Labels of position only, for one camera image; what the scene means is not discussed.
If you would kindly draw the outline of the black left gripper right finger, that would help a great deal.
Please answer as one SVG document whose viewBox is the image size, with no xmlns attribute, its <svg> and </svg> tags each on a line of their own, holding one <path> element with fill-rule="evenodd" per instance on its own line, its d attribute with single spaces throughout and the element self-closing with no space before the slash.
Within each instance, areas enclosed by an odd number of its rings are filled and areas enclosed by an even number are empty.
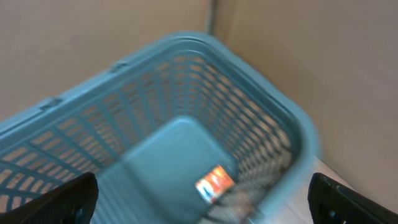
<svg viewBox="0 0 398 224">
<path fill-rule="evenodd" d="M 397 224 L 397 214 L 316 172 L 308 188 L 314 224 Z"/>
</svg>

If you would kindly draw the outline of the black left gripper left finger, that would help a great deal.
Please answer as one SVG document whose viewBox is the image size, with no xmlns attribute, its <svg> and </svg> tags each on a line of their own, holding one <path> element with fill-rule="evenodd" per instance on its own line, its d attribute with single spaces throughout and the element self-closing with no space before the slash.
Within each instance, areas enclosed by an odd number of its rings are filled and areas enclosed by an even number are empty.
<svg viewBox="0 0 398 224">
<path fill-rule="evenodd" d="M 1 215 L 1 224 L 89 224 L 99 195 L 96 176 L 83 175 Z"/>
</svg>

